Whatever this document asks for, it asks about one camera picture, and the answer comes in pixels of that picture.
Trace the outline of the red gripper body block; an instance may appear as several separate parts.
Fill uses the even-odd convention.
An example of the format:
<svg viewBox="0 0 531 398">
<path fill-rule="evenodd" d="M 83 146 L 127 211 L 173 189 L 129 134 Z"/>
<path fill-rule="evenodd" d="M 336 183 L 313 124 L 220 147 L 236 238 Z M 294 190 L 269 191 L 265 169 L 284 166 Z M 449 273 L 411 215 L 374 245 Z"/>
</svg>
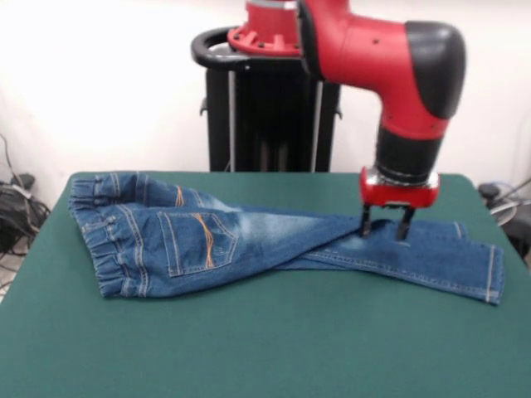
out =
<svg viewBox="0 0 531 398">
<path fill-rule="evenodd" d="M 366 206 L 431 207 L 439 195 L 441 179 L 432 172 L 421 185 L 391 183 L 375 167 L 363 167 L 359 175 L 359 191 Z"/>
</svg>

